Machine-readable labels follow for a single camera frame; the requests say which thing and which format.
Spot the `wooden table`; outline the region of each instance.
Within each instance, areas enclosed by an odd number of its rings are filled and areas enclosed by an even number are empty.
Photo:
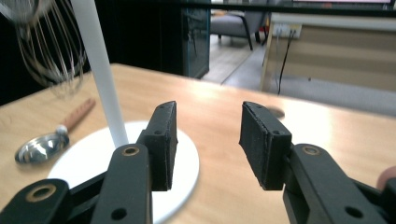
[[[396,164],[396,119],[196,79],[112,65],[125,121],[149,119],[156,105],[177,101],[177,126],[195,143],[200,175],[191,198],[169,223],[288,223],[282,192],[263,191],[238,145],[243,101],[275,106],[293,143],[328,149],[344,171],[371,186]],[[106,127],[93,77],[70,100],[38,92],[0,107],[0,208],[20,189],[46,178],[55,161],[21,168],[14,153],[25,141],[53,132],[88,97],[91,114],[70,133],[71,144]]]

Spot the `white round base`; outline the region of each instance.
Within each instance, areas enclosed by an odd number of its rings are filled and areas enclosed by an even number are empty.
[[[135,143],[148,124],[147,121],[125,123],[129,142]],[[172,216],[188,200],[198,179],[199,157],[195,144],[181,130],[177,130],[177,140],[172,189],[152,192],[154,223],[162,223]],[[67,149],[48,178],[63,179],[71,189],[105,172],[114,150],[110,130],[99,130]]]

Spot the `whisk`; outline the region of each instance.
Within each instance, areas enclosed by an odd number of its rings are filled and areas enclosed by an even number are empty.
[[[14,23],[21,56],[35,81],[61,98],[76,93],[87,56],[70,3],[0,0],[0,12]]]

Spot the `cable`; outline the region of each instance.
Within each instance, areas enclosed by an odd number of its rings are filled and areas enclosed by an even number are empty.
[[[275,83],[276,88],[279,89],[279,85],[277,84],[277,68],[278,68],[278,61],[279,61],[279,37],[280,37],[281,30],[276,30],[276,65],[275,65]]]
[[[286,63],[286,59],[288,58],[288,52],[289,52],[290,43],[291,43],[291,40],[293,39],[295,33],[296,33],[295,30],[290,31],[289,40],[288,40],[288,47],[286,48],[285,58],[283,59],[282,69],[280,70],[279,88],[277,90],[277,95],[280,94],[280,83],[282,82],[283,69],[285,68],[285,63]]]

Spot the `wall outlet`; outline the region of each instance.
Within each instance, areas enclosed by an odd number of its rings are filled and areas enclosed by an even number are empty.
[[[289,38],[290,31],[292,31],[295,32],[293,38],[298,39],[302,28],[301,24],[274,23],[273,36]]]

